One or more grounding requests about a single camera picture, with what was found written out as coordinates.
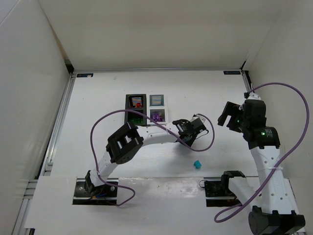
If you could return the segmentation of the cyan lego brick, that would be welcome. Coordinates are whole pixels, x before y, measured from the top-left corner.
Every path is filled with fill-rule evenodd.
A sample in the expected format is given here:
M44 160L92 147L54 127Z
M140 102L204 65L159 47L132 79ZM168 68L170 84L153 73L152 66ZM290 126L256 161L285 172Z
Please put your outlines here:
M197 160L194 162L193 166L195 167L195 169L200 169L202 165L201 162Z

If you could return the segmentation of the green square lego brick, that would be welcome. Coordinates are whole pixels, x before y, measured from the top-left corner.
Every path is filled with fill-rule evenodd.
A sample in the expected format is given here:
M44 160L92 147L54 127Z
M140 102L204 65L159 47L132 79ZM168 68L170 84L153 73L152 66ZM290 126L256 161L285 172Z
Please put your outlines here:
M144 121L142 118L132 118L130 121L136 125L143 125Z

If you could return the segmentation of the purple rectangular lego brick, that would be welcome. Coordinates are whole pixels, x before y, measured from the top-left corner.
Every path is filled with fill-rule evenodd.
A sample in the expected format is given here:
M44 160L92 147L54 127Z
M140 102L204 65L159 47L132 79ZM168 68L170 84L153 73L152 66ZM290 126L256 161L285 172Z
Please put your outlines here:
M161 112L152 112L152 119L155 122L164 122L163 114Z

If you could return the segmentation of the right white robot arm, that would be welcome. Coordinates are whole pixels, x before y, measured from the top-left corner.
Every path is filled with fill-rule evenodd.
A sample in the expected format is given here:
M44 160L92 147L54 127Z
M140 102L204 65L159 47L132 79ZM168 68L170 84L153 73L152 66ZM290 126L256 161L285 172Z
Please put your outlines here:
M305 227L288 193L282 168L278 166L280 140L277 130L266 125L266 105L247 99L242 105L227 102L218 125L243 134L255 161L260 189L253 190L239 173L230 172L227 187L250 208L248 223L254 235L292 235Z

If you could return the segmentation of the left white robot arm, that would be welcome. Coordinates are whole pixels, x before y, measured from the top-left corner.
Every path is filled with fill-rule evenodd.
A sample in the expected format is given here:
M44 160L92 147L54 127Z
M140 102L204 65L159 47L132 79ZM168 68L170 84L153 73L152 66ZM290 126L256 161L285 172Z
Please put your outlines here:
M198 135L207 131L199 117L175 120L161 126L136 126L127 122L108 138L103 158L94 170L85 176L85 190L92 196L99 193L100 187L118 165L133 159L140 148L152 144L185 143L191 147Z

